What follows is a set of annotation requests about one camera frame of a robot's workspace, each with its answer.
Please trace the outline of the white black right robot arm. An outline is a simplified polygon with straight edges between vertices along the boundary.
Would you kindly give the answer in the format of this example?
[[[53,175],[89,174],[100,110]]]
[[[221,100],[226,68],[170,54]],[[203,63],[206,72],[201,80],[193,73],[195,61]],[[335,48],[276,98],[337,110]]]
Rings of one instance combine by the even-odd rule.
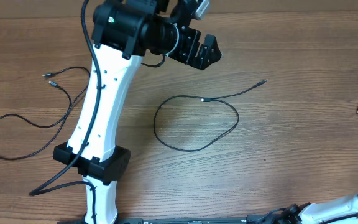
[[[274,223],[358,223],[358,193],[326,203],[293,205],[273,219]]]

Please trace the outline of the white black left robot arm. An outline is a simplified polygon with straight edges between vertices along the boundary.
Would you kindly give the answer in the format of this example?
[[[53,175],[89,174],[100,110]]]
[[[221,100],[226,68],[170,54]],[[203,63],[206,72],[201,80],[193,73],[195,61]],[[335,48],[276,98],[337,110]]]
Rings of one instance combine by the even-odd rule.
[[[208,0],[179,1],[169,17],[167,1],[105,1],[93,14],[92,72],[80,118],[70,139],[53,158],[75,167],[86,187],[82,223],[117,223],[117,181],[130,151],[117,146],[116,130],[131,81],[146,52],[198,70],[221,58],[218,43],[190,28],[209,10]]]

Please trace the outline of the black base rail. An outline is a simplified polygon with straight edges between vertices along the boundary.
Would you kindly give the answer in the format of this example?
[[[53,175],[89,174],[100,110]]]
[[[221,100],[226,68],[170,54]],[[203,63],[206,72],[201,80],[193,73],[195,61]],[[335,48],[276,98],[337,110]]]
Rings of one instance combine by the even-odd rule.
[[[246,215],[245,217],[231,218],[171,218],[146,220],[141,218],[118,218],[113,224],[254,224],[272,223],[274,216],[270,215]]]

